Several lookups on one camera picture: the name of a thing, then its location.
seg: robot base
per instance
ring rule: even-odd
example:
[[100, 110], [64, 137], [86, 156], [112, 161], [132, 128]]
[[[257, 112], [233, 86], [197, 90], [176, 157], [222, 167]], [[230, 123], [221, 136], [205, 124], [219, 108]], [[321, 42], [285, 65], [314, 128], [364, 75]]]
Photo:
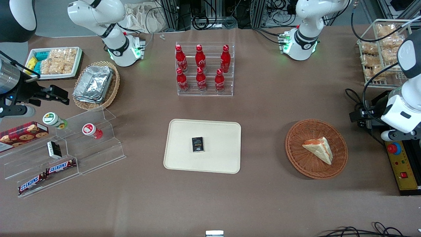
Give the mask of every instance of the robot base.
[[132, 35], [126, 35], [126, 37], [129, 39], [129, 47], [121, 56], [112, 55], [112, 53], [108, 51], [111, 59], [121, 67], [128, 67], [137, 60], [143, 59], [145, 55], [144, 40], [140, 41], [138, 37], [133, 37]]
[[285, 31], [284, 34], [281, 34], [278, 36], [278, 42], [280, 43], [279, 49], [281, 50], [281, 53], [287, 54], [292, 59], [303, 61], [310, 57], [310, 55], [316, 50], [316, 45], [309, 44], [308, 49], [302, 49], [301, 45], [299, 45], [295, 40], [295, 32], [297, 31], [297, 28], [294, 28], [290, 31]]

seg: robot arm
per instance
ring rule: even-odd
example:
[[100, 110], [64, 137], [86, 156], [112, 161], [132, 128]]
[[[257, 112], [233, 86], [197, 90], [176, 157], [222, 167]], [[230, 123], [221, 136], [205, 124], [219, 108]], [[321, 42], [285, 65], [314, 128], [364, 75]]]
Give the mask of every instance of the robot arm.
[[120, 0], [78, 0], [67, 7], [70, 19], [102, 38], [115, 63], [127, 67], [141, 58], [139, 38], [124, 35], [117, 22], [126, 11]]
[[322, 17], [341, 11], [349, 4], [351, 0], [298, 0], [296, 12], [302, 23], [285, 32], [290, 39], [285, 42], [283, 52], [298, 61], [308, 59], [324, 27]]

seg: aluminum foil container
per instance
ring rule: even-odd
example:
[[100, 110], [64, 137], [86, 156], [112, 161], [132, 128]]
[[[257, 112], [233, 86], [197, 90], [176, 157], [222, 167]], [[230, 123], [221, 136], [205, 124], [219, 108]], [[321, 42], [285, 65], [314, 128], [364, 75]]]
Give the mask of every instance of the aluminum foil container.
[[109, 67], [89, 66], [73, 91], [75, 99], [88, 103], [102, 103], [111, 83], [113, 71]]

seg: acrylic bottle rack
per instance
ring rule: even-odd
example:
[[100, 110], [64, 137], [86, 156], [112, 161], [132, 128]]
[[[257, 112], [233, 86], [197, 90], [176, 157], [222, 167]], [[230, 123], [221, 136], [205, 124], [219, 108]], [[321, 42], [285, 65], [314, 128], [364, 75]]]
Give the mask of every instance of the acrylic bottle rack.
[[[76, 159], [76, 167], [51, 174], [19, 195], [27, 197], [125, 158], [121, 142], [115, 138], [110, 123], [114, 118], [115, 116], [107, 109], [98, 107], [66, 119], [68, 125], [63, 130], [54, 131], [53, 127], [49, 127], [51, 130], [49, 137], [35, 140], [0, 156], [0, 159], [5, 161], [5, 179], [17, 182], [16, 194], [18, 194], [19, 186], [45, 172], [46, 168]], [[100, 139], [96, 140], [82, 133], [82, 127], [87, 123], [93, 123], [102, 130], [103, 135]], [[48, 155], [49, 141], [60, 145], [62, 159], [53, 159]]]
[[[187, 77], [187, 83], [189, 84], [189, 90], [187, 92], [181, 92], [176, 83], [177, 93], [179, 96], [220, 96], [227, 97], [234, 95], [234, 64], [235, 64], [235, 46], [233, 42], [177, 42], [176, 44], [181, 45], [184, 54], [187, 58], [188, 71], [184, 73]], [[200, 92], [197, 87], [196, 75], [196, 45], [201, 44], [203, 47], [203, 53], [206, 56], [206, 83], [208, 89], [205, 92]], [[229, 46], [229, 54], [231, 55], [231, 63], [229, 65], [228, 73], [224, 73], [225, 90], [223, 93], [218, 94], [215, 90], [215, 76], [216, 70], [221, 67], [221, 53], [222, 47], [227, 44]]]

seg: round wicker basket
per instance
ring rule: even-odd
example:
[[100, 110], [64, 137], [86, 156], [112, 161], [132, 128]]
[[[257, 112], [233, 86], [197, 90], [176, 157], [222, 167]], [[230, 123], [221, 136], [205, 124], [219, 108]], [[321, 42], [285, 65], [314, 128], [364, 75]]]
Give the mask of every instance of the round wicker basket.
[[[332, 164], [328, 165], [301, 145], [306, 140], [325, 137], [332, 150]], [[293, 166], [305, 176], [328, 179], [337, 176], [348, 161], [348, 148], [341, 134], [330, 124], [306, 119], [299, 121], [288, 131], [285, 149]]]
[[[115, 96], [117, 95], [118, 86], [120, 86], [120, 75], [118, 74], [117, 68], [110, 62], [104, 62], [104, 61], [94, 62], [93, 64], [91, 64], [89, 66], [100, 66], [100, 67], [107, 66], [107, 67], [112, 68], [114, 70], [114, 74], [112, 76], [111, 83], [109, 85], [107, 94], [105, 95], [104, 102], [102, 102], [101, 104], [86, 103], [86, 102], [81, 102], [81, 101], [75, 99], [75, 97], [73, 97], [73, 100], [74, 100], [75, 104], [81, 109], [91, 110], [91, 109], [95, 109], [96, 107], [99, 107], [99, 106], [107, 108], [112, 103]], [[87, 66], [85, 69], [83, 69], [83, 71], [79, 74], [79, 77], [77, 78], [77, 81], [76, 81], [75, 88], [79, 84], [79, 81], [80, 81], [80, 78], [82, 77], [82, 74], [86, 71], [86, 69], [89, 66]]]

